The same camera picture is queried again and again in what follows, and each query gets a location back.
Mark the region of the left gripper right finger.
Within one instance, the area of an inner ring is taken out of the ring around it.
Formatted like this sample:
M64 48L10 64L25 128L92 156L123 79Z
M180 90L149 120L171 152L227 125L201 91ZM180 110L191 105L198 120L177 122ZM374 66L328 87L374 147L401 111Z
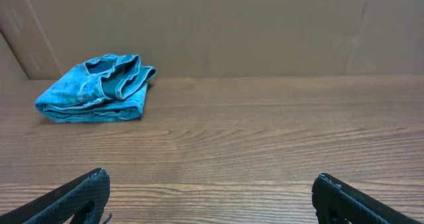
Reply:
M318 175L311 191L319 224L420 224L326 173Z

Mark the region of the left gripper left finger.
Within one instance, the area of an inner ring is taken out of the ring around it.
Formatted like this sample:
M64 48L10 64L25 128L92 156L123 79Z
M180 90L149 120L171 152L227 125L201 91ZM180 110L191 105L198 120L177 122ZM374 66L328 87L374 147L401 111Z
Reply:
M2 223L99 224L110 195L110 177L96 168L1 216Z

